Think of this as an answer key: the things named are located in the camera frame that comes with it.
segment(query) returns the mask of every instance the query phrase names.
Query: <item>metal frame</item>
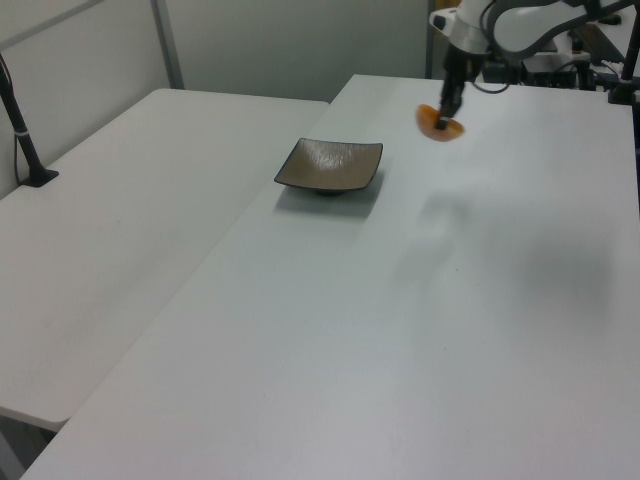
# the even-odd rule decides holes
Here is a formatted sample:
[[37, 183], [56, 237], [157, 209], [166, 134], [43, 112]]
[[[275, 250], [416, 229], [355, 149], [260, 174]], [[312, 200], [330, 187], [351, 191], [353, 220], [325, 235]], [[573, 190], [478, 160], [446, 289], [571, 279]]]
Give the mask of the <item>metal frame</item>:
[[182, 70], [178, 61], [178, 51], [173, 38], [166, 0], [151, 0], [151, 9], [153, 10], [153, 19], [158, 30], [158, 39], [160, 40], [160, 48], [162, 49], [162, 56], [164, 57], [164, 64], [169, 77], [169, 85], [171, 88], [184, 90], [184, 80], [182, 79]]

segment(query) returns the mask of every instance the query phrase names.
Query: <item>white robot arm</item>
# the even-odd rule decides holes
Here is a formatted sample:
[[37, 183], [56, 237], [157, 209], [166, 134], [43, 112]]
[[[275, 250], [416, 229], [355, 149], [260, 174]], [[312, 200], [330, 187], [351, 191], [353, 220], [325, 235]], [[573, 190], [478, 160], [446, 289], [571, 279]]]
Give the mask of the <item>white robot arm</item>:
[[462, 105], [464, 83], [480, 73], [489, 47], [505, 58], [534, 55], [556, 35], [633, 5], [634, 0], [463, 0], [457, 10], [433, 12], [431, 24], [448, 34], [437, 128]]

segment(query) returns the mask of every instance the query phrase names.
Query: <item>tabletop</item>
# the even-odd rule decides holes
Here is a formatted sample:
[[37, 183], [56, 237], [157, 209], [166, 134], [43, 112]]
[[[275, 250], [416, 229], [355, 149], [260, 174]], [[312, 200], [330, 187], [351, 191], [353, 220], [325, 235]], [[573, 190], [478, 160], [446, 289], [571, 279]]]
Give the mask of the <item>tabletop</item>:
[[327, 105], [158, 90], [0, 202], [0, 414], [78, 409]]
[[630, 109], [469, 89], [442, 144], [440, 88], [354, 77], [308, 136], [373, 183], [265, 187], [25, 480], [634, 478]]

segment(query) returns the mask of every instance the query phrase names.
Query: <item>orange object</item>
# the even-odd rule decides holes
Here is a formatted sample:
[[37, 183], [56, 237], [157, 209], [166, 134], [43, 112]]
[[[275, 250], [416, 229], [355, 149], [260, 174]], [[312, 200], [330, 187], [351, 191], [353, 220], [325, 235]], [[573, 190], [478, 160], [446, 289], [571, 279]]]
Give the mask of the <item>orange object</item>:
[[439, 112], [429, 105], [419, 105], [416, 110], [416, 122], [420, 131], [431, 140], [436, 142], [448, 142], [458, 138], [464, 133], [464, 127], [455, 120], [449, 120], [449, 124], [445, 130], [438, 130], [436, 122], [438, 121]]

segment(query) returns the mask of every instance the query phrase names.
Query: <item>shallow square dish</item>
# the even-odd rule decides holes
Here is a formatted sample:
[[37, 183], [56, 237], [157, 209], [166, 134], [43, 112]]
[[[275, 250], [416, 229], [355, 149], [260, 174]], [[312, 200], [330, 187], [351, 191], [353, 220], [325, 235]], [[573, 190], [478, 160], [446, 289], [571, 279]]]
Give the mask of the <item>shallow square dish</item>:
[[360, 190], [373, 179], [380, 157], [381, 143], [339, 143], [301, 138], [274, 181], [319, 193]]

